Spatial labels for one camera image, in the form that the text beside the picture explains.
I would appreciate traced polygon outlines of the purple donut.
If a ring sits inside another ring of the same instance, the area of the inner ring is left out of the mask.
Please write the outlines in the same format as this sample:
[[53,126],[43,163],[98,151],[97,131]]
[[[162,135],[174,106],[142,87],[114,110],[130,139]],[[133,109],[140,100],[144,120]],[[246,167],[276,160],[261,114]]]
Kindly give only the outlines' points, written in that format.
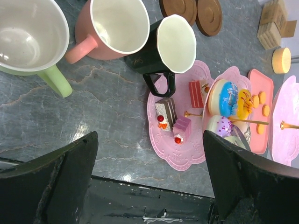
[[214,115],[210,118],[206,129],[225,138],[231,136],[232,122],[221,115]]

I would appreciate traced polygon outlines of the blue donut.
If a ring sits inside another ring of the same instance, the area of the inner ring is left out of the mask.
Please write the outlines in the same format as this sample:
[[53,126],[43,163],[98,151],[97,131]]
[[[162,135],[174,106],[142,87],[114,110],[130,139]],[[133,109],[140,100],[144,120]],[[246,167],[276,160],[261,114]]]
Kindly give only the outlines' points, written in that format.
[[211,115],[230,117],[236,115],[238,87],[226,79],[218,80],[208,97],[208,111]]

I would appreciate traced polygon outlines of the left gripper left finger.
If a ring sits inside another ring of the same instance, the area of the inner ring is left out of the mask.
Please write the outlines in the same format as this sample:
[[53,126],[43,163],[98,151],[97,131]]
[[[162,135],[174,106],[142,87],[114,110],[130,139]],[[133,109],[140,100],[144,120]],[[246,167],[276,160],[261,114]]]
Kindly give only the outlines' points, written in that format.
[[0,160],[2,224],[77,224],[98,151],[98,134],[28,162]]

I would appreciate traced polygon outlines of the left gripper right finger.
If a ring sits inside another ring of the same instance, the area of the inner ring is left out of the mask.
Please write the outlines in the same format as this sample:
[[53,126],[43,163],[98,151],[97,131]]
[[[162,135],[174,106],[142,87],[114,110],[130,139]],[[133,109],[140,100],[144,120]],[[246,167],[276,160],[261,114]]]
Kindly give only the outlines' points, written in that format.
[[219,219],[242,218],[247,206],[263,224],[299,222],[299,170],[268,160],[205,130],[203,145]]

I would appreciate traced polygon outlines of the yellow donut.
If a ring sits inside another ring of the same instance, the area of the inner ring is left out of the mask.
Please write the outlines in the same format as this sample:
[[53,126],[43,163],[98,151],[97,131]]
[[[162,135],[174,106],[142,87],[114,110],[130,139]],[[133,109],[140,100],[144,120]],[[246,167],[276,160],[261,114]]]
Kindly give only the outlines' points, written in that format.
[[237,117],[246,119],[253,112],[253,99],[251,93],[246,89],[241,89],[237,101]]

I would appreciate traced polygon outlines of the chocolate cake slice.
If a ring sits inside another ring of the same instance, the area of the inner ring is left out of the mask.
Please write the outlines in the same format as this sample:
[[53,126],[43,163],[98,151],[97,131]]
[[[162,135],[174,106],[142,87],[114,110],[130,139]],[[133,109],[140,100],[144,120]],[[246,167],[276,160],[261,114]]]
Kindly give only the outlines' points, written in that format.
[[163,98],[155,103],[158,127],[162,131],[172,131],[177,120],[173,98]]

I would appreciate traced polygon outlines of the white chocolate drizzle donut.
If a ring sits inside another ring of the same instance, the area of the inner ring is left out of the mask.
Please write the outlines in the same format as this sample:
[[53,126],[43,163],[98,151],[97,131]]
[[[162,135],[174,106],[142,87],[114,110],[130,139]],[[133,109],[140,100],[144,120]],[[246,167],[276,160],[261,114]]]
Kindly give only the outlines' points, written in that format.
[[233,124],[240,129],[240,131],[242,132],[246,141],[249,144],[251,141],[251,129],[250,129],[249,124],[246,122],[240,122],[240,121],[235,121],[235,122],[233,122]]

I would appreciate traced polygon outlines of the pink striped cake slice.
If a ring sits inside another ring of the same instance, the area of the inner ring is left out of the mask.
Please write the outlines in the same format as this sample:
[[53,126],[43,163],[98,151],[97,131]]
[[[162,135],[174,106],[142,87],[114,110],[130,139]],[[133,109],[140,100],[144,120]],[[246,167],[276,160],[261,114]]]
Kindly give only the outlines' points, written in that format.
[[174,141],[183,144],[191,135],[192,121],[184,116],[179,116],[173,126]]

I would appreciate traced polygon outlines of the pink three-tier cake stand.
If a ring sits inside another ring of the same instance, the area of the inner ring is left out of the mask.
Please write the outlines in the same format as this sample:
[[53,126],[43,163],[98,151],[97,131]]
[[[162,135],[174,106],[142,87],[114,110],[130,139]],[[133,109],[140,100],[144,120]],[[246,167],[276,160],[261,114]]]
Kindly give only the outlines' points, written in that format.
[[[223,78],[238,85],[240,89],[252,90],[248,76],[242,76],[236,66],[228,68],[219,79]],[[149,121],[149,136],[156,154],[166,160],[168,164],[178,171],[187,170],[192,164],[199,164],[205,161],[202,134],[206,128],[211,114],[208,109],[192,108],[189,94],[189,82],[195,80],[206,80],[210,85],[214,82],[210,70],[203,61],[195,61],[191,69],[184,74],[178,74],[176,79],[176,92],[172,96],[176,114],[183,115],[184,111],[191,113],[202,113],[203,117],[191,117],[192,131],[189,139],[183,144],[174,141],[174,135],[170,131],[162,131],[158,127],[155,103],[160,100],[149,94],[147,102],[147,115]]]

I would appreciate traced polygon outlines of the red layered cake slice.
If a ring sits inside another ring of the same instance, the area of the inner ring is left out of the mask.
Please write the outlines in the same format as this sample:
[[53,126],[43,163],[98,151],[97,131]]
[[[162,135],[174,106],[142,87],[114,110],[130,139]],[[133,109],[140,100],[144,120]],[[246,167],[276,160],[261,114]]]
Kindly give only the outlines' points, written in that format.
[[206,80],[195,80],[189,82],[189,93],[192,108],[204,108],[210,84]]

